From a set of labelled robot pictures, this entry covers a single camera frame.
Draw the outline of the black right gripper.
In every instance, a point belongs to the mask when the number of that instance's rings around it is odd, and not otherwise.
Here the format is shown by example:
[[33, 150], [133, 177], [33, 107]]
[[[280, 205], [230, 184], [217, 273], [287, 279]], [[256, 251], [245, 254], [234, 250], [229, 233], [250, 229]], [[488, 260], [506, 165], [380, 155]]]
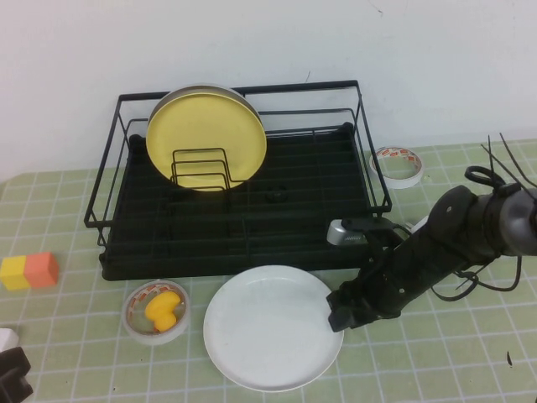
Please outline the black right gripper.
[[350, 285], [341, 285], [327, 296], [331, 330], [342, 332], [399, 317], [411, 301], [456, 269], [455, 250], [426, 233], [416, 233], [385, 252], [374, 268]]

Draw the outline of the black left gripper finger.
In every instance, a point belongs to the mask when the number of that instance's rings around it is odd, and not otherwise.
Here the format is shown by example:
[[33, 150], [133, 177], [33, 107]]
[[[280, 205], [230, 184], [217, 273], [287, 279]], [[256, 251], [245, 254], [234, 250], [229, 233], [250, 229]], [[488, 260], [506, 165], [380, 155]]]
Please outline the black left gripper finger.
[[33, 388], [24, 374], [17, 371], [8, 371], [1, 376], [1, 403], [21, 403], [30, 397], [33, 392]]
[[0, 375], [4, 376], [10, 371], [17, 370], [26, 375], [31, 364], [21, 347], [10, 348], [0, 353]]

